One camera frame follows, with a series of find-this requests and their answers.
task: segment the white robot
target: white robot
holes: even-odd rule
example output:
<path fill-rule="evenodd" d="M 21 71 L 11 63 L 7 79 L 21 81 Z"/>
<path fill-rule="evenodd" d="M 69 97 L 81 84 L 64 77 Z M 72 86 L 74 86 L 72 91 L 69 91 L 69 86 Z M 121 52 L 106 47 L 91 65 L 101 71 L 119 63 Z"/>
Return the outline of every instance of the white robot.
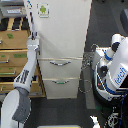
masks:
<path fill-rule="evenodd" d="M 31 101 L 28 98 L 31 83 L 37 64 L 37 52 L 39 52 L 39 36 L 34 30 L 32 13 L 31 21 L 33 31 L 27 41 L 28 62 L 22 72 L 14 80 L 14 90 L 6 96 L 1 108 L 1 128 L 23 128 L 30 110 Z"/>
<path fill-rule="evenodd" d="M 121 12 L 121 22 L 128 33 L 128 9 Z M 111 47 L 96 48 L 92 69 L 97 97 L 105 104 L 118 103 L 128 91 L 128 37 L 115 34 Z"/>

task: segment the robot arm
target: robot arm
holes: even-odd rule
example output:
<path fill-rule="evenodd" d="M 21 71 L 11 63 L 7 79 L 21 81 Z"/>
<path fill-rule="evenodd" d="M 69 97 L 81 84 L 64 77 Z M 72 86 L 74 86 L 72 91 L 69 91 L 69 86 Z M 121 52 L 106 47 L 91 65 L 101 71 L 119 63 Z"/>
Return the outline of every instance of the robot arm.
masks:
<path fill-rule="evenodd" d="M 14 90 L 8 93 L 2 104 L 1 128 L 23 128 L 30 114 L 31 101 L 28 94 L 36 69 L 37 52 L 39 51 L 39 36 L 34 31 L 28 38 L 27 48 L 28 62 L 20 75 L 15 78 Z"/>

